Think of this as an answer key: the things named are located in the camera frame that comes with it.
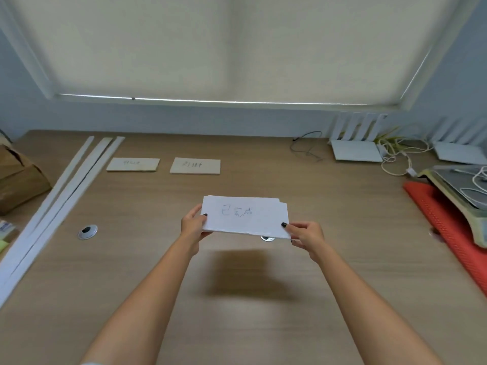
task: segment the red mat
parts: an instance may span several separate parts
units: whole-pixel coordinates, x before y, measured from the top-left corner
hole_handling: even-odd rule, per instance
[[[406,182],[403,187],[487,296],[487,249],[473,243],[472,231],[463,214],[429,184]]]

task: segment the person's left arm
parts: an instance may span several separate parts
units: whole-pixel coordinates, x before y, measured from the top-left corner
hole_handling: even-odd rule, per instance
[[[181,234],[152,271],[113,313],[81,363],[155,364],[189,261],[199,250],[206,215],[201,204],[181,220]]]

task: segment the wooden tabletop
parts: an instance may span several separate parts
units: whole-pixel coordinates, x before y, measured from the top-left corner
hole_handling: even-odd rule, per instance
[[[90,133],[29,132],[16,149],[55,180]],[[103,137],[96,133],[95,143]],[[277,197],[326,238],[448,364],[485,364],[487,300],[401,185],[379,164],[311,157],[290,139],[125,134],[117,157],[155,173],[102,171],[0,311],[2,363],[76,364],[106,319],[205,195]],[[221,175],[172,175],[175,157],[221,159]],[[413,157],[417,171],[437,163]],[[405,163],[391,165],[404,170]],[[6,219],[23,227],[42,196]],[[78,231],[98,225],[86,241]],[[285,240],[214,233],[186,273],[159,364],[359,364],[318,266]]]

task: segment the wall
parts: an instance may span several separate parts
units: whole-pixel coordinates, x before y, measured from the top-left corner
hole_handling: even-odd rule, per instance
[[[482,0],[409,112],[389,126],[487,113],[487,0]],[[31,129],[293,137],[327,128],[335,113],[46,100],[0,31],[0,129],[13,140]]]

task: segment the sign with handwriting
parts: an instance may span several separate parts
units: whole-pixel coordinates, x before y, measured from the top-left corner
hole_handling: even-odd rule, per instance
[[[220,160],[175,158],[171,174],[219,174]]]
[[[160,159],[113,158],[108,164],[109,172],[155,172]]]
[[[278,198],[204,196],[201,213],[206,231],[290,239],[281,226],[289,222],[287,204]]]

